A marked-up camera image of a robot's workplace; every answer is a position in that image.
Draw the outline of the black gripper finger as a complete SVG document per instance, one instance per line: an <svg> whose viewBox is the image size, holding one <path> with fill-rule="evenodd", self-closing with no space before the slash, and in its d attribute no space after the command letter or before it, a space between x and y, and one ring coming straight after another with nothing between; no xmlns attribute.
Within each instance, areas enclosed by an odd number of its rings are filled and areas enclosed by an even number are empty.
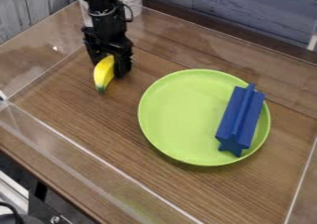
<svg viewBox="0 0 317 224"><path fill-rule="evenodd" d="M102 59L109 55L109 53L103 49L98 48L95 45L91 44L87 44L86 48L91 58L91 62L94 65L97 65L102 61Z"/></svg>
<svg viewBox="0 0 317 224"><path fill-rule="evenodd" d="M122 78L133 67L133 52L123 51L114 54L115 65L114 65L114 74L117 78Z"/></svg>

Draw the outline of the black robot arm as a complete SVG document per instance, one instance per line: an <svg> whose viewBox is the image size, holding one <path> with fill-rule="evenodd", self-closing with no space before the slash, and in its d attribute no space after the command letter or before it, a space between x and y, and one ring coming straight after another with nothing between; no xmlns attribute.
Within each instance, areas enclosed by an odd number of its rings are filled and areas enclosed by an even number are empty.
<svg viewBox="0 0 317 224"><path fill-rule="evenodd" d="M126 16L130 9L123 0L85 0L89 4L91 26L85 26L85 44L94 65L107 56L114 56L114 75L122 78L133 67L134 43L126 36L127 24L134 17Z"/></svg>

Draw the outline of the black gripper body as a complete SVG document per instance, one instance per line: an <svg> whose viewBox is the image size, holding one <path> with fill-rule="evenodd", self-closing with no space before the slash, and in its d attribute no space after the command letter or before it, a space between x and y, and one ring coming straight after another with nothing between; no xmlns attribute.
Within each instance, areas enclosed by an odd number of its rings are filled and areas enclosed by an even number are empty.
<svg viewBox="0 0 317 224"><path fill-rule="evenodd" d="M123 14L90 14L90 17L93 25L82 28L85 44L95 45L109 55L123 51L133 52L134 43L126 36L127 23L131 19Z"/></svg>

